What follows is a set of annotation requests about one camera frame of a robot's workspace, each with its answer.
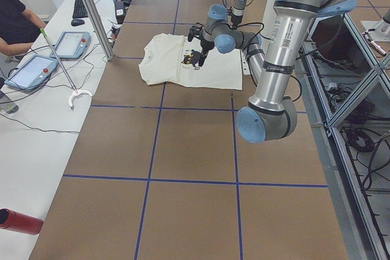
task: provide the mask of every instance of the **computer mouse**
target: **computer mouse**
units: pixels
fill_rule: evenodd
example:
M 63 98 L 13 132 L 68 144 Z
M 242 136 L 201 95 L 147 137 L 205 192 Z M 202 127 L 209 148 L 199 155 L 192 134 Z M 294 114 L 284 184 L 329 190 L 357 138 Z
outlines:
M 83 19 L 80 19 L 80 18 L 74 18 L 71 21 L 71 25 L 73 27 L 77 27 L 77 26 L 82 25 L 82 24 L 85 24 L 85 21 Z

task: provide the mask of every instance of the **tablet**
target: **tablet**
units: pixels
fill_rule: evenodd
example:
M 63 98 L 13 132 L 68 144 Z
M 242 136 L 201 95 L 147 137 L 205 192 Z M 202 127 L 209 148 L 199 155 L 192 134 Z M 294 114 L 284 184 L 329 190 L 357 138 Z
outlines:
M 5 81 L 18 90 L 31 91 L 44 82 L 58 66 L 58 61 L 35 54 Z
M 90 41 L 88 32 L 63 32 L 54 50 L 61 59 L 78 59 L 84 54 Z M 55 58 L 53 53 L 50 53 L 50 57 Z

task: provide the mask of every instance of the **cartoon graphic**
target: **cartoon graphic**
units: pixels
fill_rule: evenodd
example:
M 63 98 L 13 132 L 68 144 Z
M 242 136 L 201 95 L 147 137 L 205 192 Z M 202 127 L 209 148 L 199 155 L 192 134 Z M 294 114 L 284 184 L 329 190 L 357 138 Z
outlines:
M 200 70 L 200 67 L 198 65 L 200 55 L 200 52 L 191 50 L 190 54 L 184 55 L 184 60 L 182 61 L 182 63 L 184 64 L 183 67 L 189 69 L 190 65 L 192 65 L 195 70 Z

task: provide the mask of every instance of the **label sticker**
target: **label sticker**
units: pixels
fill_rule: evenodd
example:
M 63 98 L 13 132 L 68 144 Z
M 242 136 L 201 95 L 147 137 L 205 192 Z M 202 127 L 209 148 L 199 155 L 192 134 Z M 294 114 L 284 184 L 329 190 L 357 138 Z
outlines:
M 285 24 L 283 24 L 283 19 L 275 19 L 271 43 L 284 49 L 293 49 L 298 41 L 302 23 L 299 21 L 287 21 L 286 19 L 284 21 L 286 21 Z
M 280 28 L 281 23 L 282 23 L 282 21 L 280 19 L 278 19 L 278 18 L 275 19 L 274 30 L 272 31 L 272 35 L 271 35 L 271 43 L 275 44 L 275 40 L 278 38 L 279 28 Z

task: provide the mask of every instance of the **robotic arm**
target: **robotic arm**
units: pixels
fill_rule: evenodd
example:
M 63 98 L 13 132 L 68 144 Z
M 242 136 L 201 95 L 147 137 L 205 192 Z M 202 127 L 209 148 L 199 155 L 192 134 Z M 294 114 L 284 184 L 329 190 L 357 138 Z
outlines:
M 194 26 L 188 40 L 200 39 L 199 66 L 214 47 L 222 54 L 234 49 L 243 51 L 258 85 L 249 98 L 248 107 L 237 114 L 237 128 L 249 142 L 284 138 L 297 124 L 295 106 L 291 98 L 285 96 L 285 91 L 310 21 L 315 17 L 349 12 L 355 8 L 357 0 L 275 0 L 276 18 L 266 54 L 260 47 L 261 38 L 237 29 L 246 2 L 235 0 L 231 11 L 222 5 L 211 6 L 205 27 Z M 228 15 L 232 16 L 232 26 L 227 22 Z

